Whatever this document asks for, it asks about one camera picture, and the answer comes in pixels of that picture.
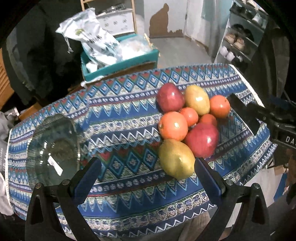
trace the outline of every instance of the bolt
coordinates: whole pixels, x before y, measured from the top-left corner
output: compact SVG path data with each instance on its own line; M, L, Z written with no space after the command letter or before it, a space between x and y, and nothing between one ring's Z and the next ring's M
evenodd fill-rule
M229 185L229 186L233 185L233 183L234 182L231 179L226 180L226 184Z
M41 188L41 186L42 186L42 183L37 183L37 184L35 185L35 187L36 187L37 189Z
M69 180L69 179L65 179L65 180L63 180L63 181L62 181L62 184L63 184L63 185L68 185L68 184L69 184L69 182L70 182L70 180Z
M254 185L254 187L257 188L257 189L260 188L260 185L259 185L258 183L254 183L253 185Z

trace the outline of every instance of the tablecloth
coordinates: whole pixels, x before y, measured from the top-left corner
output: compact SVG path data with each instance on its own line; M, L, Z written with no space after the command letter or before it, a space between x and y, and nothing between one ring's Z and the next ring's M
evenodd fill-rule
M161 232L212 208L195 174L176 180L160 167L157 123L162 114L155 96L167 82L180 90L199 85L209 97L235 93L245 104L261 104L243 76L225 64L153 69L96 83L48 105L12 129L6 182L13 210L26 218L32 195L26 172L27 144L36 126L56 113L75 122L81 167L92 156L102 161L101 175L78 207L98 236ZM251 179L276 148L268 139L265 123L253 136L234 111L219 132L219 145L207 162L239 185ZM57 214L65 232L71 233L60 208Z

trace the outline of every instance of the glass bowl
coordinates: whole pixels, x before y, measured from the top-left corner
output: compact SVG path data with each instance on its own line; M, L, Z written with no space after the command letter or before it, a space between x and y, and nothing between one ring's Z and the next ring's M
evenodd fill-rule
M27 146L26 169L31 189L35 184L58 185L79 170L80 146L71 119L62 114L47 117L36 127Z

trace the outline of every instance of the patterned tablecloth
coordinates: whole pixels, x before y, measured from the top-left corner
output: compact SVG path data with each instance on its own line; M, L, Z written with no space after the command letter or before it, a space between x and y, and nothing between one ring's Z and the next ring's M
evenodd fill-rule
M248 82L231 65L207 64L154 69L102 81L43 108L15 126L7 151L6 182L13 210L26 218L32 190L26 172L26 148L36 126L49 115L62 113L76 124L81 165L92 156L102 161L102 173L78 208L99 236L138 236L174 227L212 208L196 175L177 181L157 160L162 114L155 103L167 82L180 90L196 84L211 97L236 95L245 103L260 102ZM208 158L223 177L243 185L274 152L264 123L256 136L233 112L220 127L220 144ZM58 217L71 232L62 210Z

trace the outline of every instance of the orange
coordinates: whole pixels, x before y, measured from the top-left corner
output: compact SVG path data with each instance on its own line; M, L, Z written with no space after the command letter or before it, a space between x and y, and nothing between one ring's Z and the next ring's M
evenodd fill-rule
M185 117L188 127L193 126L198 122L198 114L195 109L190 107L185 107L181 109L180 113Z
M176 141L182 141L188 133L185 117L176 111L165 113L158 123L158 129L163 139Z
M215 95L210 99L210 113L216 118L226 118L230 112L230 104L226 97Z
M211 114L205 114L200 118L199 123L210 123L213 126L217 127L217 120L215 118L215 116L211 115Z

